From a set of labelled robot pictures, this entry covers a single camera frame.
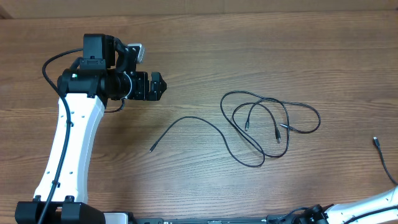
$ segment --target cable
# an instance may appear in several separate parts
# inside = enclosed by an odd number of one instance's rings
[[[287,217],[287,216],[289,216],[289,215],[291,215],[291,214],[293,214],[293,213],[295,213],[295,212],[297,212],[297,211],[307,210],[307,209],[308,209],[307,207],[296,208],[296,209],[290,211],[290,212],[289,212],[288,214],[286,214],[286,215],[282,215],[281,217],[273,218],[273,219],[271,219],[271,220],[268,218],[269,215],[267,215],[267,217],[266,217],[266,223],[269,224],[269,221],[280,220],[281,218],[285,218],[285,217]]]
[[[388,175],[388,177],[390,178],[390,180],[391,180],[395,185],[398,185],[398,182],[391,176],[390,172],[389,172],[388,169],[387,169],[386,162],[384,161],[384,158],[383,158],[383,153],[381,152],[381,146],[380,146],[380,142],[379,142],[378,138],[377,138],[377,137],[373,137],[373,141],[374,141],[374,144],[376,145],[377,150],[379,151],[381,164],[383,165],[383,168],[384,168],[386,174]]]
[[[121,98],[120,100],[122,101],[122,105],[120,105],[120,107],[118,109],[112,110],[112,111],[105,111],[105,113],[115,113],[115,112],[119,112],[119,111],[123,110],[124,104],[125,104],[124,98]]]
[[[57,171],[56,171],[56,173],[55,173],[55,177],[54,177],[54,180],[53,180],[53,182],[52,182],[52,186],[51,186],[51,190],[50,190],[49,196],[47,197],[47,201],[45,202],[43,211],[42,211],[42,213],[41,213],[41,215],[40,215],[39,221],[37,222],[38,224],[42,224],[42,223],[43,223],[44,218],[45,218],[45,214],[47,213],[47,210],[49,209],[49,205],[50,205],[51,199],[52,199],[52,197],[54,196],[55,189],[57,188],[57,185],[59,184],[59,183],[58,183],[58,180],[59,180],[59,178],[60,178],[60,174],[61,174],[61,169],[62,169],[63,161],[64,161],[64,159],[65,159],[65,154],[67,153],[68,142],[69,142],[69,135],[70,135],[70,126],[71,126],[71,124],[72,124],[72,122],[71,122],[71,120],[70,120],[70,110],[69,110],[68,103],[67,103],[67,101],[66,101],[66,99],[65,99],[65,96],[64,96],[61,92],[59,92],[57,86],[56,86],[56,85],[51,81],[51,79],[47,76],[47,73],[45,72],[45,69],[47,68],[47,65],[48,65],[50,62],[54,61],[55,59],[60,58],[60,57],[62,57],[62,56],[64,56],[64,55],[67,55],[67,54],[71,54],[71,53],[74,53],[74,52],[81,51],[81,50],[83,50],[83,49],[82,49],[82,48],[80,48],[80,49],[74,49],[74,50],[66,51],[66,52],[64,52],[64,53],[60,53],[60,54],[58,54],[58,55],[56,55],[56,56],[54,56],[54,57],[48,59],[48,60],[44,63],[43,68],[42,68],[42,73],[43,73],[44,78],[45,78],[46,81],[50,84],[50,86],[57,92],[58,96],[59,96],[60,99],[62,100],[62,103],[63,103],[63,105],[64,105],[64,107],[65,107],[65,111],[66,111],[66,114],[67,114],[67,131],[66,131],[66,133],[65,133],[65,141],[63,142],[63,148],[62,148],[62,152],[61,152],[61,156],[60,156],[60,162],[58,163]]]
[[[370,216],[370,215],[386,212],[386,211],[393,210],[393,209],[398,209],[398,206],[391,206],[391,207],[387,207],[387,208],[382,208],[382,209],[379,209],[379,210],[376,210],[376,211],[373,211],[373,212],[368,212],[368,213],[365,213],[365,214],[362,214],[362,215],[358,215],[357,217],[350,218],[349,220],[347,220],[347,222],[344,222],[343,224],[353,223],[356,220],[359,220],[360,218],[364,218],[364,217],[367,217],[367,216]]]
[[[233,111],[232,120],[230,120],[230,119],[227,117],[227,115],[225,114],[225,112],[224,112],[223,100],[224,100],[228,95],[235,94],[235,93],[242,93],[242,94],[252,95],[252,96],[255,96],[255,97],[259,98],[259,100],[258,100],[257,102],[255,102],[255,103],[243,103],[243,104],[239,105],[239,106],[238,106],[237,108],[235,108],[235,110]],[[251,115],[252,109],[253,109],[255,106],[257,106],[257,105],[263,107],[263,108],[270,114],[270,116],[271,116],[271,118],[272,118],[272,120],[273,120],[273,122],[274,122],[274,127],[275,127],[275,138],[277,139],[277,141],[278,141],[278,143],[279,143],[279,142],[280,142],[280,132],[279,132],[279,130],[278,130],[278,127],[277,127],[275,118],[274,118],[274,116],[272,115],[271,111],[270,111],[268,108],[266,108],[264,105],[260,104],[260,103],[263,102],[263,101],[270,101],[270,102],[274,102],[274,103],[280,104],[280,105],[283,107],[283,109],[284,109],[284,111],[285,111],[285,114],[286,114],[287,124],[280,124],[282,127],[286,128],[286,130],[287,130],[286,148],[285,148],[285,150],[284,150],[282,153],[280,153],[280,154],[278,154],[278,155],[270,155],[270,154],[268,154],[268,153],[265,153],[264,150],[263,150],[263,148],[261,147],[261,145],[260,145],[254,138],[252,138],[247,132],[243,131],[242,128],[236,123],[235,118],[234,118],[236,112],[237,112],[239,109],[241,109],[243,106],[252,105],[252,108],[251,108],[251,110],[249,111],[248,119],[247,119],[246,125],[245,125],[245,129],[248,129],[248,128],[249,128],[249,120],[250,120],[250,115]],[[296,128],[291,127],[291,126],[290,126],[289,114],[288,114],[288,112],[287,112],[287,108],[285,107],[285,105],[304,106],[304,107],[306,107],[306,108],[309,108],[309,109],[313,110],[313,111],[315,112],[315,114],[318,116],[318,125],[316,126],[316,128],[313,129],[313,130],[311,130],[311,131],[301,131],[301,130],[298,130],[298,129],[296,129]],[[199,119],[199,120],[201,120],[201,121],[204,121],[204,122],[208,123],[210,126],[212,126],[213,128],[215,128],[215,129],[221,134],[221,136],[223,137],[223,140],[224,140],[224,143],[225,143],[225,146],[226,146],[228,152],[231,154],[232,158],[235,159],[237,162],[239,162],[240,164],[242,164],[242,165],[244,165],[244,166],[247,166],[247,167],[260,167],[260,166],[262,166],[263,163],[265,162],[266,156],[267,156],[267,157],[271,157],[271,158],[280,158],[280,157],[282,157],[284,154],[286,154],[286,152],[287,152],[287,150],[288,150],[288,148],[289,148],[290,130],[296,131],[296,132],[301,133],[301,134],[308,134],[308,133],[312,133],[312,132],[316,131],[316,130],[319,128],[319,126],[321,125],[321,116],[320,116],[319,112],[318,112],[315,108],[311,107],[310,105],[306,105],[306,104],[303,104],[303,103],[294,103],[294,102],[279,101],[279,100],[277,100],[277,99],[275,99],[275,98],[266,98],[266,97],[259,96],[259,95],[256,95],[256,94],[254,94],[254,93],[248,92],[248,91],[231,91],[231,92],[226,93],[226,94],[221,98],[221,101],[220,101],[220,108],[221,108],[221,112],[222,112],[223,116],[225,117],[225,119],[230,123],[230,125],[232,125],[232,127],[238,132],[238,134],[240,134],[252,147],[254,147],[257,151],[259,151],[259,152],[262,154],[262,162],[260,162],[259,164],[256,164],[256,165],[251,165],[251,164],[246,164],[246,163],[240,161],[240,160],[232,153],[231,149],[229,148],[228,143],[227,143],[227,141],[226,141],[226,138],[225,138],[224,134],[223,134],[215,125],[211,124],[209,121],[207,121],[207,120],[205,120],[205,119],[202,119],[202,118],[199,118],[199,117],[196,117],[196,116],[185,116],[185,117],[179,118],[178,120],[174,121],[174,122],[166,129],[166,131],[161,135],[161,137],[158,138],[158,140],[156,140],[155,144],[150,148],[149,152],[152,152],[152,151],[156,148],[156,146],[157,146],[157,144],[159,143],[159,141],[166,135],[166,133],[170,130],[170,128],[171,128],[173,125],[175,125],[175,123],[179,122],[179,121],[182,120],[182,119],[193,118],[193,119]]]

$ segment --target wooden table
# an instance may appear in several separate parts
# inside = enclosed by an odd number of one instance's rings
[[[366,198],[398,178],[397,11],[303,12],[204,16],[96,17],[0,21],[0,222],[14,223],[20,200],[31,200],[44,173],[57,123],[57,96],[42,77],[50,57],[83,44],[84,33],[105,33],[147,47],[143,71],[159,71],[168,90],[158,102],[128,101],[106,114],[96,134],[88,203],[129,210],[137,217],[261,217],[304,205]],[[53,80],[78,54],[48,67]],[[259,169],[238,164],[220,135],[199,121],[182,121],[149,154],[156,139],[181,116],[200,116],[226,135],[242,160],[258,153],[220,112],[220,98],[247,90],[319,110],[313,134],[292,133],[290,149]],[[231,96],[230,116],[239,103]],[[115,108],[120,102],[109,102]],[[278,122],[280,106],[267,104]],[[294,126],[310,129],[314,114],[288,107]],[[244,125],[247,110],[238,114]],[[253,112],[249,132],[269,153],[283,150],[271,118]]]

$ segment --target wall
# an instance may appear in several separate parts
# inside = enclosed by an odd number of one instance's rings
[[[0,0],[5,18],[394,10],[398,0]]]

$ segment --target wooden surface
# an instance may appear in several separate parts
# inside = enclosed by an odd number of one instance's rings
[[[396,11],[3,20],[0,27],[1,223],[14,223],[16,203],[32,198],[49,158],[58,105],[42,64],[81,47],[84,33],[143,43],[146,62],[138,69],[159,71],[168,84],[159,102],[128,101],[102,119],[88,177],[89,204],[100,210],[259,217],[352,202],[394,187],[373,136],[398,178]],[[50,64],[50,77],[77,56]],[[147,153],[171,122],[192,115],[217,125],[239,158],[259,162],[220,112],[220,98],[231,90],[308,103],[321,113],[321,128],[292,133],[288,153],[260,169],[234,161],[218,133],[199,121],[176,125]],[[226,110],[252,100],[232,96]],[[283,122],[281,108],[268,105]],[[315,126],[312,112],[288,109],[292,125]],[[238,115],[242,126],[245,114]],[[253,116],[249,131],[267,152],[282,151],[271,118],[260,109]]]
[[[0,0],[5,18],[396,10],[398,0]]]

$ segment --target tangled cable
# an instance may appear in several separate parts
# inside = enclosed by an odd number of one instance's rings
[[[225,99],[228,95],[236,94],[236,93],[242,93],[242,94],[252,95],[252,96],[255,96],[255,97],[259,98],[259,100],[256,101],[256,102],[243,103],[243,104],[239,105],[238,107],[236,107],[235,110],[234,110],[233,113],[232,113],[232,120],[230,120],[230,119],[227,117],[226,113],[224,112],[223,101],[224,101],[224,99]],[[287,120],[286,124],[280,124],[283,128],[285,128],[285,129],[287,130],[287,135],[286,135],[286,148],[285,148],[285,150],[284,150],[282,153],[280,153],[280,154],[278,154],[278,155],[271,155],[271,154],[268,154],[268,153],[264,152],[264,150],[263,150],[263,148],[261,147],[261,145],[260,145],[252,136],[250,136],[247,132],[243,131],[243,129],[242,129],[242,128],[236,123],[236,121],[235,121],[235,114],[236,114],[236,112],[239,111],[239,109],[241,109],[243,106],[246,106],[246,105],[252,105],[251,108],[250,108],[250,110],[249,110],[248,118],[247,118],[247,120],[246,120],[246,125],[245,125],[245,130],[249,129],[251,112],[252,112],[252,110],[253,110],[253,108],[254,108],[255,106],[259,105],[259,106],[263,107],[263,108],[270,114],[270,116],[271,116],[271,118],[272,118],[272,120],[273,120],[273,122],[274,122],[275,137],[276,137],[277,141],[280,142],[280,131],[279,131],[278,127],[277,127],[277,123],[276,123],[276,120],[275,120],[275,118],[274,118],[274,115],[271,113],[271,111],[270,111],[267,107],[265,107],[264,105],[261,104],[263,101],[270,101],[270,102],[274,102],[274,103],[280,104],[280,105],[283,107],[283,109],[284,109],[284,111],[285,111],[285,114],[286,114],[286,120]],[[289,113],[287,112],[287,108],[285,107],[285,105],[303,106],[303,107],[309,108],[309,109],[311,109],[312,111],[314,111],[315,114],[318,116],[318,125],[316,126],[316,128],[314,128],[313,130],[310,130],[310,131],[301,131],[301,130],[299,130],[299,129],[297,129],[297,128],[291,127],[291,126],[290,126]],[[158,138],[158,140],[155,142],[155,144],[150,148],[149,152],[152,152],[152,151],[156,148],[156,146],[157,146],[157,144],[159,143],[159,141],[162,140],[162,138],[166,135],[166,133],[167,133],[177,122],[179,122],[179,121],[181,121],[181,120],[183,120],[183,119],[188,119],[188,118],[190,118],[190,119],[199,119],[199,120],[201,120],[201,121],[206,122],[207,124],[209,124],[209,125],[212,126],[213,128],[215,128],[215,129],[221,134],[221,137],[222,137],[223,140],[224,140],[224,143],[225,143],[225,146],[226,146],[228,152],[231,154],[231,156],[232,156],[236,161],[238,161],[240,164],[242,164],[242,165],[244,165],[244,166],[247,166],[247,167],[260,167],[260,166],[262,166],[262,165],[264,164],[264,162],[266,161],[266,157],[280,158],[280,157],[282,157],[284,154],[286,154],[287,150],[289,149],[290,130],[295,131],[295,132],[298,132],[298,133],[300,133],[300,134],[309,134],[309,133],[312,133],[312,132],[316,131],[316,130],[319,128],[319,126],[321,125],[321,116],[320,116],[319,112],[318,112],[315,108],[313,108],[312,106],[310,106],[310,105],[306,105],[306,104],[304,104],[304,103],[295,103],[295,102],[279,101],[279,100],[277,100],[277,99],[275,99],[275,98],[263,97],[263,96],[260,96],[260,95],[251,93],[251,92],[249,92],[249,91],[231,91],[231,92],[226,93],[226,94],[221,98],[221,101],[220,101],[220,108],[221,108],[222,114],[224,115],[225,119],[230,123],[230,125],[232,125],[232,127],[233,127],[233,128],[234,128],[234,129],[235,129],[235,130],[248,142],[248,143],[250,143],[251,146],[253,146],[257,151],[259,151],[259,152],[262,154],[262,162],[260,162],[259,164],[256,164],[256,165],[250,165],[250,164],[246,164],[246,163],[240,161],[240,160],[232,153],[231,149],[229,148],[228,142],[227,142],[227,140],[226,140],[224,134],[223,134],[214,124],[211,124],[209,121],[207,121],[207,120],[205,120],[205,119],[203,119],[203,118],[196,117],[196,116],[184,116],[184,117],[179,118],[178,120],[174,121],[174,122],[166,129],[166,131],[160,136],[160,138]]]

